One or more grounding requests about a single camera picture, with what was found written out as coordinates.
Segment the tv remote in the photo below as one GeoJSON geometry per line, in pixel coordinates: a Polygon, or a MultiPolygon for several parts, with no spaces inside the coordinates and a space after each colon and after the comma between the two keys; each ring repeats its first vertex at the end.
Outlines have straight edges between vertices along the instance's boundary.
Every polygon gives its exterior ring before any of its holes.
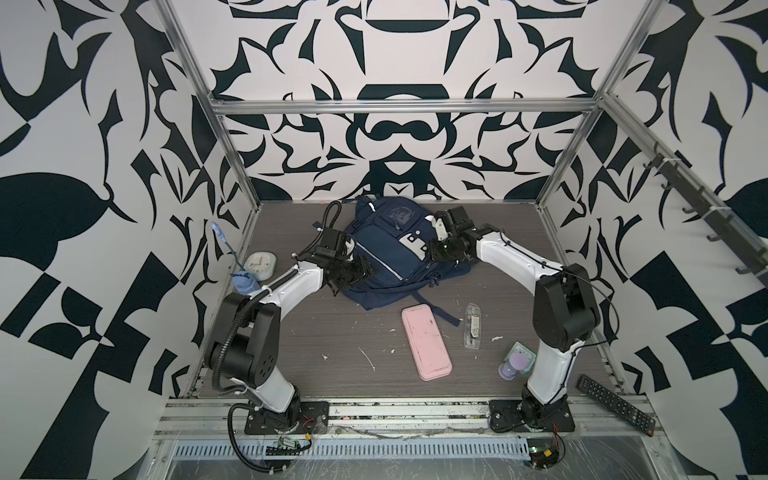
{"type": "Polygon", "coordinates": [[[606,409],[619,415],[622,419],[626,420],[627,423],[640,430],[645,435],[648,435],[649,437],[654,436],[656,420],[634,408],[629,402],[625,401],[611,390],[605,388],[584,374],[579,377],[578,382],[576,383],[576,388],[597,400],[606,409]]]}

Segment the navy blue backpack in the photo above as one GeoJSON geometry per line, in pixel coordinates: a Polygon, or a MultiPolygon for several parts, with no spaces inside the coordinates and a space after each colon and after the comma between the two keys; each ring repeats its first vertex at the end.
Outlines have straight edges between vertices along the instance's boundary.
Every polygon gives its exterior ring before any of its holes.
{"type": "Polygon", "coordinates": [[[404,197],[358,198],[355,220],[344,231],[355,239],[355,253],[368,257],[376,275],[342,293],[366,310],[413,296],[417,302],[430,305],[435,315],[457,326],[458,319],[417,293],[425,285],[435,286],[470,269],[466,262],[429,259],[427,245],[437,233],[425,219],[428,215],[432,212],[404,197]]]}

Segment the black and white wallpaper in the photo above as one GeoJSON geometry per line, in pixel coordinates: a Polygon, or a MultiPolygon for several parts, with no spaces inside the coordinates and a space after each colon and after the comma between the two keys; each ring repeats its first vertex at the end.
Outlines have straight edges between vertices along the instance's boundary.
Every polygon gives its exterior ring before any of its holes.
{"type": "MultiPolygon", "coordinates": [[[[760,236],[766,230],[768,5],[672,0],[620,98],[760,236]]],[[[768,474],[768,290],[603,114],[548,205],[568,261],[621,312],[602,328],[625,388],[719,480],[768,474]]]]}
{"type": "Polygon", "coordinates": [[[211,91],[218,98],[244,100],[362,99],[384,93],[423,98],[592,96],[644,4],[173,3],[211,91]],[[409,85],[414,91],[391,91],[393,85],[409,85]]]}
{"type": "Polygon", "coordinates": [[[0,192],[2,476],[135,478],[250,214],[150,2],[0,3],[0,192]]]}
{"type": "Polygon", "coordinates": [[[262,200],[535,200],[578,112],[231,115],[262,200]]]}
{"type": "Polygon", "coordinates": [[[768,5],[671,0],[618,97],[768,237],[768,5]]]}

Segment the pink case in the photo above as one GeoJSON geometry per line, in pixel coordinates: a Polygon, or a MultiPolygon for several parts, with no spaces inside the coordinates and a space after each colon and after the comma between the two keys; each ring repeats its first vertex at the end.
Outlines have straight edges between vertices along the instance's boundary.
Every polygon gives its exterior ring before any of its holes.
{"type": "Polygon", "coordinates": [[[453,369],[440,329],[429,305],[417,305],[402,311],[416,369],[422,380],[434,380],[448,375],[453,369]]]}

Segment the floor debris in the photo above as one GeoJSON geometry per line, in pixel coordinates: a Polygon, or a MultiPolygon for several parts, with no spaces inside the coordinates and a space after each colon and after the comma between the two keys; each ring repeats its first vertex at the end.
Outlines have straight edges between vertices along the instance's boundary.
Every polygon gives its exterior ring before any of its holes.
{"type": "Polygon", "coordinates": [[[373,366],[373,362],[371,362],[371,359],[370,359],[370,358],[368,358],[368,356],[367,356],[367,355],[366,355],[366,360],[368,360],[368,363],[370,363],[370,364],[371,364],[371,368],[372,368],[372,369],[373,369],[373,371],[375,372],[375,371],[376,371],[376,367],[375,367],[375,366],[373,366]]]}

